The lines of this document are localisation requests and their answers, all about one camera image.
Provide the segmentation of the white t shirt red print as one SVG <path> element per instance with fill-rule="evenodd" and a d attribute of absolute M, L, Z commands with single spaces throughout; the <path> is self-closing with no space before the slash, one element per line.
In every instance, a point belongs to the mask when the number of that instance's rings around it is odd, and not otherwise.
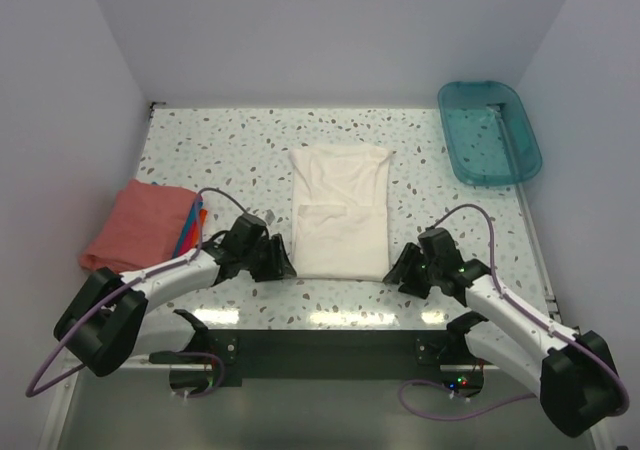
<path fill-rule="evenodd" d="M 390 268 L 391 151 L 319 144 L 290 152 L 292 261 L 302 278 L 380 282 Z"/>

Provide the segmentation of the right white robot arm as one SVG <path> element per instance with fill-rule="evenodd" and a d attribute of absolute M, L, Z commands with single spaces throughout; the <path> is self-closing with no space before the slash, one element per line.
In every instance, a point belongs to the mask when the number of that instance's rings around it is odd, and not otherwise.
<path fill-rule="evenodd" d="M 458 301 L 467 311 L 447 326 L 448 356 L 499 367 L 538 398 L 565 435 L 577 437 L 628 409 L 628 394 L 599 334 L 581 334 L 538 311 L 488 265 L 464 259 L 447 230 L 431 227 L 406 244 L 383 281 L 419 298 L 437 287 Z"/>

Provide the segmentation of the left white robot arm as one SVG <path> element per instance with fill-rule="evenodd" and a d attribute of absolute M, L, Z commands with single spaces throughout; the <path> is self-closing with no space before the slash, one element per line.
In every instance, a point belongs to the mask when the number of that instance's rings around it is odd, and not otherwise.
<path fill-rule="evenodd" d="M 54 337 L 94 375 L 109 375 L 134 354 L 147 313 L 242 271 L 255 282 L 297 276 L 282 236 L 271 235 L 265 221 L 248 213 L 174 259 L 121 274 L 106 267 L 94 271 L 54 327 Z"/>

